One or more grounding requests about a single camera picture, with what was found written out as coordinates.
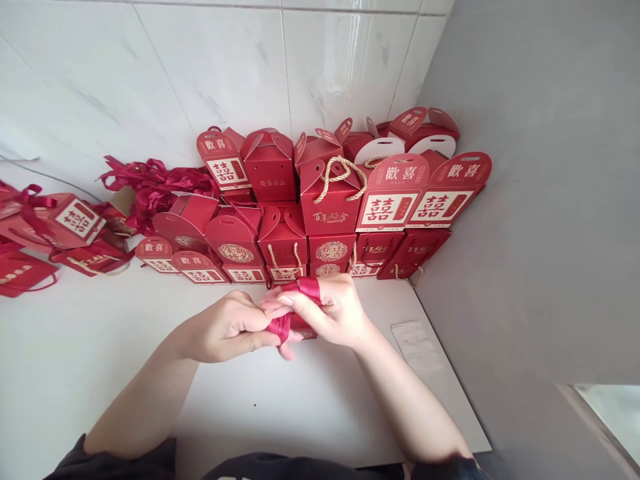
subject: person's right hand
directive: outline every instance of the person's right hand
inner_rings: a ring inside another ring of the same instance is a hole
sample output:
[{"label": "person's right hand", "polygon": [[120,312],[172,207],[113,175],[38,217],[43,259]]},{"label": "person's right hand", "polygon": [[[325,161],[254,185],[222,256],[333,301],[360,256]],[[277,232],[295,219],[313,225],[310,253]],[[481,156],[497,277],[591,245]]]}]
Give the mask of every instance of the person's right hand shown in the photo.
[{"label": "person's right hand", "polygon": [[293,310],[320,337],[332,343],[352,349],[366,345],[375,326],[360,304],[351,276],[343,273],[318,278],[318,282],[321,307],[300,292],[282,292],[280,287],[269,290],[260,307],[270,317]]}]

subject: black sleeve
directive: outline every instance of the black sleeve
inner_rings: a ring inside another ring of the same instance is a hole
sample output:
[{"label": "black sleeve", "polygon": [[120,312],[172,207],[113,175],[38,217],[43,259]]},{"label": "black sleeve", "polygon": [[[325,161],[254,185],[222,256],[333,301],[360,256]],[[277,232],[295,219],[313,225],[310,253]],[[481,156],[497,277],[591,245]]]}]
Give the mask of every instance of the black sleeve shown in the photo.
[{"label": "black sleeve", "polygon": [[108,453],[87,455],[86,435],[82,435],[55,471],[45,480],[53,479],[122,479],[173,480],[175,478],[175,439],[167,439],[136,460],[122,460]]},{"label": "black sleeve", "polygon": [[411,480],[491,480],[474,459],[455,457],[445,463],[418,463]]}]

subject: forearm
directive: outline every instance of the forearm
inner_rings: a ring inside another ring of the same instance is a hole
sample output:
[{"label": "forearm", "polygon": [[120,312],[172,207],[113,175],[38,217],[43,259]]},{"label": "forearm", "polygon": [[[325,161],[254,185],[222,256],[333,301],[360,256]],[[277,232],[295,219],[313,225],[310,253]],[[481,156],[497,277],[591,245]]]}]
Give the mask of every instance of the forearm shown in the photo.
[{"label": "forearm", "polygon": [[198,362],[180,354],[178,332],[158,346],[102,414],[85,439],[86,453],[134,459],[168,438],[198,368]]},{"label": "forearm", "polygon": [[373,327],[354,352],[409,459],[438,462],[472,454],[457,426],[427,386]]}]

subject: person's left hand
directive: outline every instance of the person's left hand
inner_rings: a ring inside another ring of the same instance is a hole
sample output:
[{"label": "person's left hand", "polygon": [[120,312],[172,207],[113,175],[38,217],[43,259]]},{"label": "person's left hand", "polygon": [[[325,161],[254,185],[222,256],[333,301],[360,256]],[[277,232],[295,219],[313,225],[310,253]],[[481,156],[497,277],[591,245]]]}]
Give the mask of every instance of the person's left hand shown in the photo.
[{"label": "person's left hand", "polygon": [[[264,331],[278,315],[265,313],[249,294],[233,290],[202,312],[182,323],[173,334],[182,356],[202,363],[230,360],[262,347],[277,347],[280,338]],[[290,342],[302,336],[291,332],[279,351],[293,359]]]}]

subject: circular emblem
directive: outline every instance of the circular emblem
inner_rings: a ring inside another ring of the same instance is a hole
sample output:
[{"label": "circular emblem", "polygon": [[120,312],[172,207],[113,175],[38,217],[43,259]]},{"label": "circular emblem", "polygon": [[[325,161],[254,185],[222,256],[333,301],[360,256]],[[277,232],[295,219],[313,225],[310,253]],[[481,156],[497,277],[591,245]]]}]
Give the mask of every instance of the circular emblem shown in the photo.
[{"label": "circular emblem", "polygon": [[193,250],[194,248],[206,245],[202,240],[195,239],[193,237],[175,237],[174,240],[182,245],[186,249]]},{"label": "circular emblem", "polygon": [[315,270],[315,274],[318,277],[324,277],[325,275],[330,275],[332,273],[338,273],[338,272],[340,272],[340,267],[338,267],[334,263],[327,263],[326,265],[320,265]]},{"label": "circular emblem", "polygon": [[224,243],[220,245],[218,252],[220,252],[220,255],[224,258],[238,263],[249,263],[253,260],[253,254],[250,250],[247,250],[240,245],[234,245],[233,243]]},{"label": "circular emblem", "polygon": [[340,260],[347,254],[347,246],[338,241],[326,242],[315,250],[315,256],[322,261]]}]

